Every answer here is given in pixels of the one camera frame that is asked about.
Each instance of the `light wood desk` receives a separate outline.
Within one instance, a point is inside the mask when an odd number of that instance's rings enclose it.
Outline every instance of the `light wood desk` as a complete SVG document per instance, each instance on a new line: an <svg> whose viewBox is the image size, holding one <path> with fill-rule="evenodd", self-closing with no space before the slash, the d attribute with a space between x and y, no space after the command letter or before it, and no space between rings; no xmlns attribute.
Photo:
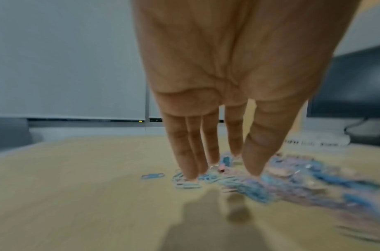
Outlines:
<svg viewBox="0 0 380 251"><path fill-rule="evenodd" d="M318 158L380 180L380 148ZM321 208L245 199L249 218L232 222L227 195L213 184L175 189L176 168L162 136L70 139L0 156L0 251L380 250L339 235ZM156 172L166 176L140 179Z"/></svg>

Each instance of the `table surface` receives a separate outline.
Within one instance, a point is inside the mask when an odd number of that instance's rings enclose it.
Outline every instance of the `table surface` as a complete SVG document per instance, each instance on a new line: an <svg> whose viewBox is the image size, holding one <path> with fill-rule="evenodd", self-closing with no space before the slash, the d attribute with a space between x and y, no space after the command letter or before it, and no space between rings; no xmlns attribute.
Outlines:
<svg viewBox="0 0 380 251"><path fill-rule="evenodd" d="M220 146L228 150L226 139ZM313 155L380 181L380 148ZM241 195L175 189L175 169L163 136L68 139L0 156L0 250L380 250L338 234L322 208L246 198L236 219Z"/></svg>

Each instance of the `hand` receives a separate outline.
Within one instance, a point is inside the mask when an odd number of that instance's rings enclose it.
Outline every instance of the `hand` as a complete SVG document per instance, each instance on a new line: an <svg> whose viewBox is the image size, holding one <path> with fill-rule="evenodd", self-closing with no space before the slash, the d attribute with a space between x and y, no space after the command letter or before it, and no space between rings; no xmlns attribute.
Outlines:
<svg viewBox="0 0 380 251"><path fill-rule="evenodd" d="M233 154L259 175L317 89L354 0L134 0L143 64L179 167L219 160L218 108ZM242 117L256 102L244 146ZM206 151L201 141L204 133Z"/></svg>

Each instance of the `blue paper clip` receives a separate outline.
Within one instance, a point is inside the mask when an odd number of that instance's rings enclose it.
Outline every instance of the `blue paper clip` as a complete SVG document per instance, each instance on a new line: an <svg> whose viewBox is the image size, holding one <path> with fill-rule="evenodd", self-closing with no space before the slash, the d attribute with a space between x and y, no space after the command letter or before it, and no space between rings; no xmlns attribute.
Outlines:
<svg viewBox="0 0 380 251"><path fill-rule="evenodd" d="M165 176L165 174L163 174L163 173L151 173L148 175L142 175L141 179L156 179L156 178L162 178L164 176Z"/></svg>

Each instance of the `black cable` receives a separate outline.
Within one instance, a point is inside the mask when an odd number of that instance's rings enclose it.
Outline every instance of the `black cable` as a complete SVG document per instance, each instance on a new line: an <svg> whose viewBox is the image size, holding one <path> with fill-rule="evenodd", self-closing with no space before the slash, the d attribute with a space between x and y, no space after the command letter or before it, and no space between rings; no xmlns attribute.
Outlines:
<svg viewBox="0 0 380 251"><path fill-rule="evenodd" d="M364 118L364 119L362 119L361 121L358 121L358 122L356 122L356 123L353 123L353 124L351 124L351 125L346 126L346 127L344 128L344 134L346 134L346 135L351 135L351 133L347 132L348 129L353 128L353 127L360 126L360 125L362 125L363 123L365 123L366 121L368 121L368 119L369 119L369 118Z"/></svg>

